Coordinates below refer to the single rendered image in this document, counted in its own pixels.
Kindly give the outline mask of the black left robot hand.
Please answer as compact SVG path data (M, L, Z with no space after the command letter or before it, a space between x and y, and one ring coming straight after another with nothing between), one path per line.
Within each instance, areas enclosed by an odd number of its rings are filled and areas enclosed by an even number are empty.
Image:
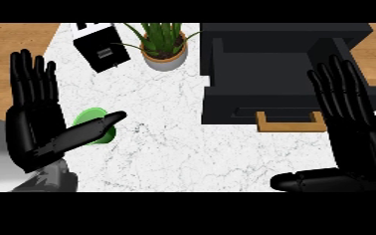
M32 57L26 49L10 54L13 105L6 113L6 143L10 158L26 173L101 138L126 117L118 111L66 127L54 71L56 63L44 63L44 58Z

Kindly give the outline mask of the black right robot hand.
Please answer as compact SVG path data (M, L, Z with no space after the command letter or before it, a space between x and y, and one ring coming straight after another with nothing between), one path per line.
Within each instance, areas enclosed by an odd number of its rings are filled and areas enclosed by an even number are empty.
M376 193L376 115L353 64L336 55L317 70L311 81L333 152L333 168L281 173L269 187L289 193Z

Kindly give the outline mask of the black drawer front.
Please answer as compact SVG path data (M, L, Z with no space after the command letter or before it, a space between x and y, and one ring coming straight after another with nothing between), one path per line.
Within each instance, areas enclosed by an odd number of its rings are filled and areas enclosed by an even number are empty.
M256 112L271 122L308 122L309 113L320 111L312 88L302 92L203 88L202 124L255 124Z

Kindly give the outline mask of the black drawer cabinet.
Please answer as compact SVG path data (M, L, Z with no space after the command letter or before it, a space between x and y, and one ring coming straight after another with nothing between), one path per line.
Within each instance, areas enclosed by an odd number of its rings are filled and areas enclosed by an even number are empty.
M199 71L215 87L247 84L308 91L305 71L376 33L368 23L202 23Z

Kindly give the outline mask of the black and white appliance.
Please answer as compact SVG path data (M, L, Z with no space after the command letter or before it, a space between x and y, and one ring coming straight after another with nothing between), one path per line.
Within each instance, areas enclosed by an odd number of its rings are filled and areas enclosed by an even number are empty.
M72 23L70 30L73 46L97 73L131 59L113 23Z

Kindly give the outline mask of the potted green plant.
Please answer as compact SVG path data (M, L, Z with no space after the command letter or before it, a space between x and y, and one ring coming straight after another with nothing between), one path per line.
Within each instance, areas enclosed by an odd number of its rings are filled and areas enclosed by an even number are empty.
M140 45L122 43L122 46L140 50L144 61L153 70L168 72L177 69L187 59L188 39L200 34L200 31L187 36L181 23L143 23L144 33L140 33L129 24L125 26L135 34Z

